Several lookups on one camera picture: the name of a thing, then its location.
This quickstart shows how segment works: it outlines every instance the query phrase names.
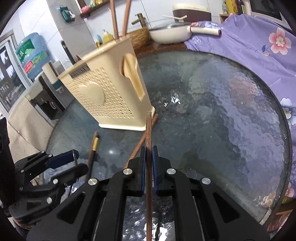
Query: blue water jug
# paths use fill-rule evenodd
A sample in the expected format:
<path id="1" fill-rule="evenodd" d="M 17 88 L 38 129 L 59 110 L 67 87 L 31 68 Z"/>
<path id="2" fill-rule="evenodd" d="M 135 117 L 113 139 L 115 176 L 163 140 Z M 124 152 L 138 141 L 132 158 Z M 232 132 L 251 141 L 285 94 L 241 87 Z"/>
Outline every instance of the blue water jug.
<path id="1" fill-rule="evenodd" d="M 25 37 L 17 46 L 16 54 L 30 79 L 34 79 L 42 71 L 42 66 L 50 61 L 38 33 Z"/>

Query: faucet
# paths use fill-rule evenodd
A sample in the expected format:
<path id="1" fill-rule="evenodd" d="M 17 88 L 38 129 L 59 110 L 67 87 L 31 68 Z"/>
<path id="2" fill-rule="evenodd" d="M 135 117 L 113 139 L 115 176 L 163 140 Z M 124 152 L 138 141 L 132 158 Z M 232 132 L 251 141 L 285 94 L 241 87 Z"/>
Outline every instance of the faucet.
<path id="1" fill-rule="evenodd" d="M 143 17 L 143 14 L 142 13 L 137 13 L 137 14 L 135 14 L 135 16 L 137 16 L 138 17 L 138 19 L 137 20 L 135 20 L 135 21 L 132 21 L 132 25 L 134 25 L 134 24 L 136 24 L 136 23 L 138 23 L 138 22 L 140 22 L 141 23 L 141 26 L 142 26 L 142 28 L 143 27 L 146 27 L 146 22 L 145 22 L 145 17 Z"/>

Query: glass table top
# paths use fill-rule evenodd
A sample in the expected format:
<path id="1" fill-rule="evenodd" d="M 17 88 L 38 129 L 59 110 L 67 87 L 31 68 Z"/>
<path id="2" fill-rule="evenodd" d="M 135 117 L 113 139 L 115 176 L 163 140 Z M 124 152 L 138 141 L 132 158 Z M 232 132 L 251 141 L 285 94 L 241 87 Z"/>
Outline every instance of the glass table top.
<path id="1" fill-rule="evenodd" d="M 264 223 L 285 191 L 291 162 L 282 108 L 269 88 L 245 67 L 209 53 L 165 52 L 138 62 L 159 114 L 152 130 L 159 156 L 190 178 L 209 177 Z M 47 153 L 73 148 L 86 163 L 95 130 L 100 143 L 92 177 L 109 178 L 123 168 L 142 132 L 102 129 L 76 100 L 57 123 Z M 51 175 L 47 171 L 45 179 Z M 144 203 L 145 197 L 128 198 L 123 240 L 146 236 Z M 171 200 L 155 197 L 154 211 L 157 235 L 162 230 L 173 240 Z"/>

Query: soap bottle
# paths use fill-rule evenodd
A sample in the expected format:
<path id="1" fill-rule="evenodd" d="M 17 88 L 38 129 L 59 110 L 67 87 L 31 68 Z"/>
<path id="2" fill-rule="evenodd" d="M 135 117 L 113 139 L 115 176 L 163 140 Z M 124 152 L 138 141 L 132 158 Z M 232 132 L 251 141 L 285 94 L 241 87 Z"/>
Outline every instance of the soap bottle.
<path id="1" fill-rule="evenodd" d="M 103 29 L 103 32 L 104 32 L 104 36 L 103 36 L 103 43 L 104 44 L 106 44 L 114 39 L 112 34 L 108 33 L 106 30 Z"/>
<path id="2" fill-rule="evenodd" d="M 91 0 L 91 2 L 89 3 L 89 6 L 90 6 L 91 8 L 94 8 L 94 7 L 96 6 L 96 2 L 95 2 L 95 0 Z"/>
<path id="3" fill-rule="evenodd" d="M 97 48 L 99 48 L 102 44 L 103 44 L 103 40 L 102 40 L 101 36 L 96 34 L 96 46 L 97 46 Z"/>
<path id="4" fill-rule="evenodd" d="M 95 0 L 96 5 L 102 4 L 103 0 Z"/>

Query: basket handle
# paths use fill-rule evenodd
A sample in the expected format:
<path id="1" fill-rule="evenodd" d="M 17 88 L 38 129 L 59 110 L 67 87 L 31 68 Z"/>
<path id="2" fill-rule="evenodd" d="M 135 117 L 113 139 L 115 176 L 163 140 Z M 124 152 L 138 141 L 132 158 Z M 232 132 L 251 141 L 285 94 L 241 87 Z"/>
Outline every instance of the basket handle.
<path id="1" fill-rule="evenodd" d="M 133 54 L 127 53 L 123 56 L 123 75 L 130 79 L 138 98 L 142 101 L 145 92 L 137 71 L 138 66 L 137 58 Z"/>

